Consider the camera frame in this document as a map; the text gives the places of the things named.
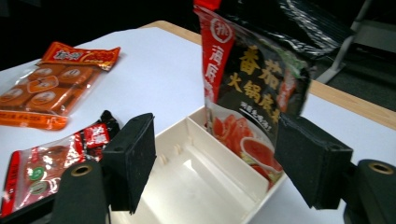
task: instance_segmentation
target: clear plastic wrapper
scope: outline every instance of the clear plastic wrapper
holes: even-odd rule
[[[0,124],[60,130],[81,96],[109,71],[120,48],[75,49],[53,42],[34,69],[0,90]]]
[[[1,217],[58,191],[64,170],[83,161],[99,161],[102,151],[120,131],[109,111],[93,125],[63,139],[14,151],[11,155]]]

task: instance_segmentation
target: package logo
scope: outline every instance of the package logo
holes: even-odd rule
[[[210,32],[213,37],[222,44],[227,43],[233,36],[231,27],[224,21],[217,18],[214,18],[210,22]]]
[[[80,74],[81,74],[81,71],[79,71],[79,69],[75,68],[75,69],[72,69],[72,70],[69,70],[69,71],[63,73],[61,75],[61,78],[72,79],[72,78],[78,77]]]
[[[56,97],[55,92],[53,91],[45,91],[37,94],[35,97],[32,98],[32,102],[36,105],[43,105]]]
[[[44,181],[36,181],[30,186],[31,194],[41,194],[47,189],[47,183]]]
[[[6,91],[6,93],[0,96],[0,102],[11,101],[22,94],[23,94],[23,90],[18,88]]]
[[[36,93],[41,91],[47,91],[55,88],[59,85],[58,78],[56,76],[41,77],[27,84],[27,90],[30,93]]]

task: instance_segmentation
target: red candy wrapper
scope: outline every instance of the red candy wrapper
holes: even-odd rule
[[[65,169],[102,159],[102,150],[120,127],[109,111],[93,125],[66,138],[14,151],[8,166],[1,217],[56,193]]]

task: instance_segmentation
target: orange snack package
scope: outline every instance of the orange snack package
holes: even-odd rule
[[[53,42],[36,69],[0,90],[0,125],[60,130],[74,104],[116,63],[120,47],[75,49]]]

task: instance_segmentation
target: tomato hot pot base packet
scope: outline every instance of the tomato hot pot base packet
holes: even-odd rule
[[[283,175],[274,158],[279,115],[301,113],[313,61],[333,46],[293,48],[295,39],[244,21],[249,11],[243,3],[228,14],[223,2],[230,4],[194,1],[203,41],[206,127],[271,187]],[[249,3],[252,9],[255,3]]]

